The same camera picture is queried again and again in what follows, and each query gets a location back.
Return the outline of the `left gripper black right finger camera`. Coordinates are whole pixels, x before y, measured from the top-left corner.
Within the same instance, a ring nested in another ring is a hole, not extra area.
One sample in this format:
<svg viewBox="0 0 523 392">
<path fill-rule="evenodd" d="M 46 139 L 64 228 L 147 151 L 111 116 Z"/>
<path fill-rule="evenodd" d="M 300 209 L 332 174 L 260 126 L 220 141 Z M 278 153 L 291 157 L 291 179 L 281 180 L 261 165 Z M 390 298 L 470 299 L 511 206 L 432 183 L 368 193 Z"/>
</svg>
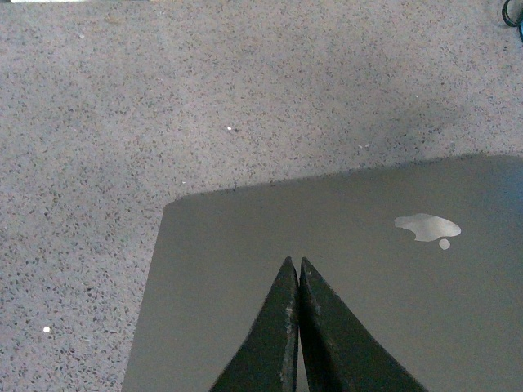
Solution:
<svg viewBox="0 0 523 392">
<path fill-rule="evenodd" d="M 310 391 L 425 391 L 302 258 L 299 323 Z"/>
</svg>

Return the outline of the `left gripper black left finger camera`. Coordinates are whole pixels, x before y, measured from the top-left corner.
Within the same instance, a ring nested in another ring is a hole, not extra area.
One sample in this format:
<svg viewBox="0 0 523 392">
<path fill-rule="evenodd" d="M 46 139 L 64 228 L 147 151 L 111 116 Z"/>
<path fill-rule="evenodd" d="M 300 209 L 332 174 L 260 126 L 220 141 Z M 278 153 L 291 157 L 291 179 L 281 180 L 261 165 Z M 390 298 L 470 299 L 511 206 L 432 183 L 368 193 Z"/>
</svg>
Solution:
<svg viewBox="0 0 523 392">
<path fill-rule="evenodd" d="M 244 342 L 212 391 L 293 392 L 297 388 L 299 284 L 284 259 Z"/>
</svg>

